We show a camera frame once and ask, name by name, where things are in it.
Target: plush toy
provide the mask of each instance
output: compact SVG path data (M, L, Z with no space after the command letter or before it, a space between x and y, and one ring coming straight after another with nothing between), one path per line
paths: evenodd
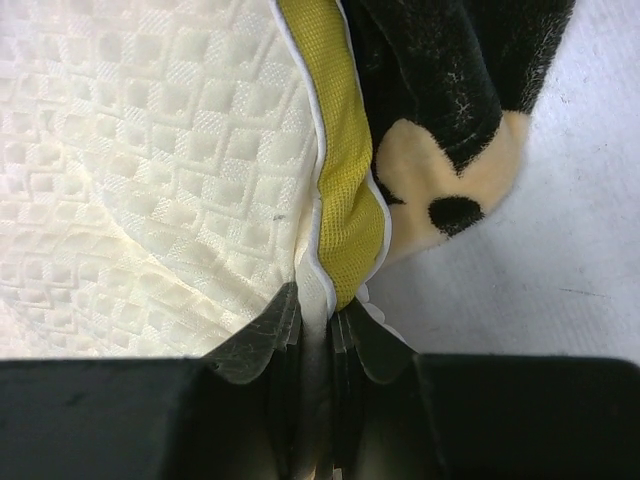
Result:
M388 261L476 223L518 173L575 0L342 0L391 206Z

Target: black nose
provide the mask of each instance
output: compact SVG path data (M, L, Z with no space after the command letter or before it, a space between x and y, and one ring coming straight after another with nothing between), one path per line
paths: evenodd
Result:
M429 217L438 230L452 237L482 220L484 213L470 198L444 197L431 202Z

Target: black fuzzy fabric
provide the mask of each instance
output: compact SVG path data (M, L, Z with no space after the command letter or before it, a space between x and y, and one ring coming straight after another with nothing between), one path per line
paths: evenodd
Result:
M374 152L391 126L406 119L426 129L455 174L464 175L505 111L531 114L574 3L342 0ZM375 158L373 170L387 203L404 204L401 189L378 179ZM475 207L452 205L451 218L443 219L443 205L437 207L441 231L457 233L456 225L483 216ZM460 217L467 210L473 219Z

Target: white quilted fabric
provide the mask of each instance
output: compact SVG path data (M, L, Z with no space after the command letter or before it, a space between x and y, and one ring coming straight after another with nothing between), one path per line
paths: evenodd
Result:
M294 277L309 108L264 0L0 0L0 356L251 321Z

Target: yellow mesh fabric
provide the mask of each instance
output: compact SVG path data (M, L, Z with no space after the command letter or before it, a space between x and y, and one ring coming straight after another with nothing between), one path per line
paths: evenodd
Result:
M313 79L324 123L318 258L340 309L354 298L384 242L384 213L366 183L369 125L335 0L278 0L278 5Z

